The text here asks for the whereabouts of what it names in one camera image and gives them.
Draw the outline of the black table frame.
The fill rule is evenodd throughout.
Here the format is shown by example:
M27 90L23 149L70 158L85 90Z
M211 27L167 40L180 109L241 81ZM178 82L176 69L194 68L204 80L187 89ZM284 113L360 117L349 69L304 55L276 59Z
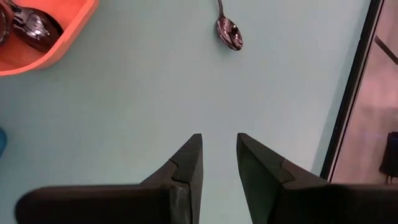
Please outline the black table frame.
M320 172L320 177L327 181L331 181L333 178L336 162L340 154L341 143L348 127L356 95L368 61L384 1L385 0L371 0L369 3L366 19L361 31L356 53L354 55L353 64L345 85L345 91L341 99L328 150Z

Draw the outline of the blue plastic bin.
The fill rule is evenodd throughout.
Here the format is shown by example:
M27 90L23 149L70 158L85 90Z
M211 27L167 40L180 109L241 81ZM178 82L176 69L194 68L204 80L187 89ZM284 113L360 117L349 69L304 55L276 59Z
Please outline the blue plastic bin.
M7 135L5 130L3 130L3 128L0 127L0 157L4 153L6 146L7 146Z

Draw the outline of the green table mat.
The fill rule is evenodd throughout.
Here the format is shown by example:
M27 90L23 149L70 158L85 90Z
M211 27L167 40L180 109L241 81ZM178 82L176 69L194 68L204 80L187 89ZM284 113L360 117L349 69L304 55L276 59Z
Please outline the green table mat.
M201 224L251 224L236 137L319 174L371 0L100 0L69 51L0 78L0 224L47 185L138 183L203 137Z

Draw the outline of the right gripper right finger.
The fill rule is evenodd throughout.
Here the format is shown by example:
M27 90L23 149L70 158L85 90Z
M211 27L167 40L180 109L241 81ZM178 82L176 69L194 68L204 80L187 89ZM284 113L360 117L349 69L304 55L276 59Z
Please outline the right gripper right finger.
M253 224L398 224L398 185L332 184L245 133L237 160Z

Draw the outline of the black frame clamp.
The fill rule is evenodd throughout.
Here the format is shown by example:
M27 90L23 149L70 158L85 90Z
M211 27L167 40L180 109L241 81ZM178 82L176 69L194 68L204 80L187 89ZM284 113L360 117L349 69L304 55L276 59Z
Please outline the black frame clamp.
M398 178L398 131L387 135L387 144L379 171L386 174L386 184L392 183L392 178Z

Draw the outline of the orange plastic bin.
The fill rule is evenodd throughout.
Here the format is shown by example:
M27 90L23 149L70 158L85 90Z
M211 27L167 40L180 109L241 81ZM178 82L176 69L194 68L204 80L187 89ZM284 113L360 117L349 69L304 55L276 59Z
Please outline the orange plastic bin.
M0 47L0 77L17 75L31 70L47 68L58 62L68 51L91 16L100 0L12 0L14 3L33 7L49 13L64 29L64 33L47 52L28 46L14 33Z

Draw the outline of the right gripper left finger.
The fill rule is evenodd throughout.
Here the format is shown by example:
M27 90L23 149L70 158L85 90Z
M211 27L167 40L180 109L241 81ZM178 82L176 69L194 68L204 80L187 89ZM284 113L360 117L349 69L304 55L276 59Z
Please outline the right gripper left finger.
M199 224L203 140L194 134L138 184L42 187L15 205L17 224Z

